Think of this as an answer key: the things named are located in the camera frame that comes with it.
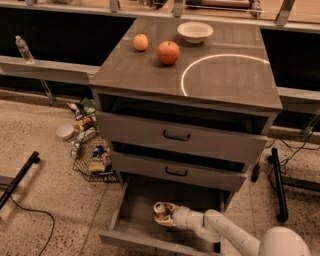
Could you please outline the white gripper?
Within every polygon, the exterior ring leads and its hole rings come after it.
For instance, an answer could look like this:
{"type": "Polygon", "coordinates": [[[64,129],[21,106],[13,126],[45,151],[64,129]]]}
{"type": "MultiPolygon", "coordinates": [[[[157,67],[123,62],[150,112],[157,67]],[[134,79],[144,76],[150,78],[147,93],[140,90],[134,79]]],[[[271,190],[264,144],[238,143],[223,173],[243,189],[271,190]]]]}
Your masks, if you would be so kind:
{"type": "Polygon", "coordinates": [[[167,215],[165,217],[155,217],[157,224],[165,227],[177,227],[182,230],[197,231],[203,227],[203,216],[201,212],[191,210],[185,206],[178,206],[173,203],[164,203],[166,211],[173,213],[172,217],[167,215]]]}

